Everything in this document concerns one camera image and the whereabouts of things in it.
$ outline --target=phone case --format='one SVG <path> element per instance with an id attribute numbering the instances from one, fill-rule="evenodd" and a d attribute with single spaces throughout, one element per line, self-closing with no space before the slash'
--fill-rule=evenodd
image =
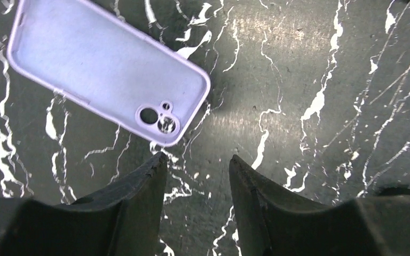
<path id="1" fill-rule="evenodd" d="M 88 0 L 21 0 L 7 57 L 18 73 L 166 147 L 210 91 L 201 68 Z"/>

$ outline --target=lavender phone case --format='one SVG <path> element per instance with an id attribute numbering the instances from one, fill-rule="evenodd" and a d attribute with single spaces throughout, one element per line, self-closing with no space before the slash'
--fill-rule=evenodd
<path id="1" fill-rule="evenodd" d="M 22 75 L 161 146 L 181 139 L 210 91 L 202 69 L 88 0 L 21 0 L 7 57 Z M 146 108 L 157 112 L 153 124 L 140 118 Z"/>

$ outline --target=marble countertop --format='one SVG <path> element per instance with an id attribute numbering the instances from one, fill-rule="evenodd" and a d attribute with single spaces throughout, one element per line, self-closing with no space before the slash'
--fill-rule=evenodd
<path id="1" fill-rule="evenodd" d="M 228 162 L 337 204 L 410 186 L 410 5 L 400 0 L 96 0 L 206 70 L 212 92 L 161 148 L 23 78 L 0 0 L 0 197 L 71 203 L 165 152 L 158 255 L 238 255 Z"/>

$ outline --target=black object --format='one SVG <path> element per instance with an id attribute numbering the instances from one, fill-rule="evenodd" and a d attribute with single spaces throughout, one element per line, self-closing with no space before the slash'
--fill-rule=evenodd
<path id="1" fill-rule="evenodd" d="M 410 256 L 410 195 L 333 207 L 290 192 L 236 155 L 229 172 L 243 256 Z"/>
<path id="2" fill-rule="evenodd" d="M 158 153 L 71 205 L 0 198 L 0 255 L 153 256 L 166 177 Z"/>

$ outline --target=dark table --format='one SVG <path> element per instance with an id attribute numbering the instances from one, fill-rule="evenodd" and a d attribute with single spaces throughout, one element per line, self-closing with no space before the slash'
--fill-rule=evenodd
<path id="1" fill-rule="evenodd" d="M 18 2 L 1 0 L 0 197 L 71 203 L 163 151 L 159 255 L 238 255 L 233 154 L 325 204 L 410 186 L 406 2 L 97 3 L 174 51 L 192 47 L 180 52 L 210 74 L 212 92 L 177 146 L 138 138 L 9 68 Z"/>

